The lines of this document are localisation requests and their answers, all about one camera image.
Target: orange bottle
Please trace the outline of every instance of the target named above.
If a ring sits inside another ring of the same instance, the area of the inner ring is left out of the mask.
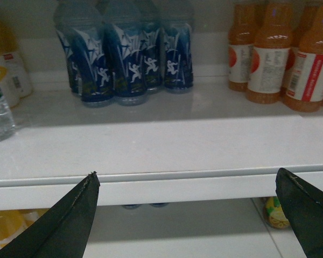
[[[229,31],[229,88],[246,91],[249,81],[252,48],[258,26],[255,4],[249,0],[235,2],[234,23]]]
[[[311,29],[300,41],[284,103],[296,111],[315,112],[319,110],[322,100],[323,5],[318,8]]]
[[[254,43],[246,93],[247,99],[252,102],[271,104],[279,100],[292,42],[291,18],[292,5],[289,1],[270,1]]]
[[[268,1],[267,0],[259,0],[256,3],[255,8],[255,21],[258,28],[263,26],[265,11],[267,9]]]
[[[293,40],[291,43],[291,49],[289,51],[289,58],[287,60],[284,79],[282,81],[282,88],[280,95],[283,97],[286,94],[286,90],[291,80],[293,66],[296,62],[296,55],[299,50],[299,44],[302,36],[311,29],[314,21],[314,17],[318,10],[320,1],[309,1],[306,2],[303,14],[301,15],[298,27],[293,31]]]

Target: white shelf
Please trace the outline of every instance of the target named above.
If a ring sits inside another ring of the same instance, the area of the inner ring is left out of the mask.
[[[305,257],[289,230],[277,242],[269,230],[251,199],[98,207],[84,258]]]
[[[13,113],[0,210],[50,207],[91,171],[99,205],[271,196],[280,167],[323,190],[323,109],[250,103],[225,78],[135,107],[89,109],[68,90],[37,91]]]

